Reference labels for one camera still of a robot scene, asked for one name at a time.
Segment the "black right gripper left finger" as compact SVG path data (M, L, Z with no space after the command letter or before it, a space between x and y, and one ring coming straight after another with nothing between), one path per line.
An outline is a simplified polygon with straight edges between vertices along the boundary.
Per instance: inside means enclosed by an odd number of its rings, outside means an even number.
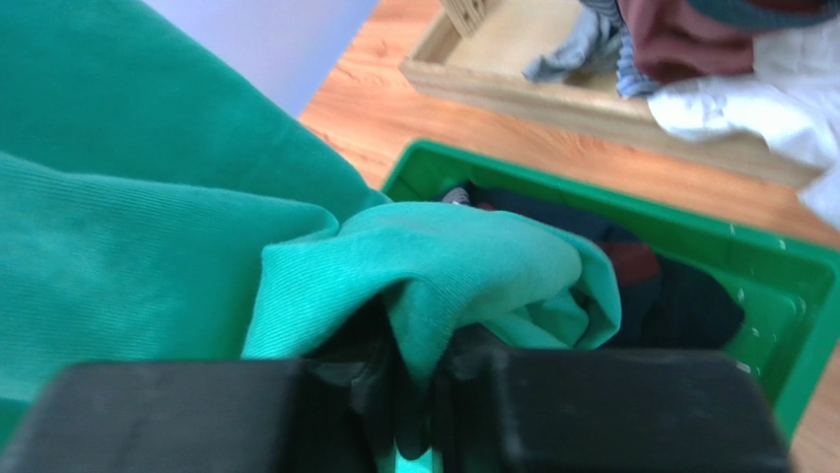
M391 472L388 378L358 363L89 363L42 392L5 472Z

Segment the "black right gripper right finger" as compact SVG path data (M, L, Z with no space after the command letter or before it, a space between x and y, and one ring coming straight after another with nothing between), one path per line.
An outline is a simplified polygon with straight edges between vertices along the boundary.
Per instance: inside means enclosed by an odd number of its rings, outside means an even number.
M756 383L707 352L493 349L435 383L439 472L787 472Z

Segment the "navy tank top maroon trim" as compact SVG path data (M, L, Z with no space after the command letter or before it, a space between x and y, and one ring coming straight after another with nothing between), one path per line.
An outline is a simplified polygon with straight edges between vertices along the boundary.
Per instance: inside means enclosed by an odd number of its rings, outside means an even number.
M653 251L603 216L473 183L441 200L519 214L594 242L612 264L622 306L609 348L722 350L745 323L744 309L714 277Z

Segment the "green tank top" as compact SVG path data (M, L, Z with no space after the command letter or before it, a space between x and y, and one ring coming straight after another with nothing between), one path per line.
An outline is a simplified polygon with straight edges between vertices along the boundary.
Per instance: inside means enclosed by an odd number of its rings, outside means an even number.
M425 391L454 332L595 349L592 242L394 203L141 1L1 5L1 436L91 360L295 358L383 296Z

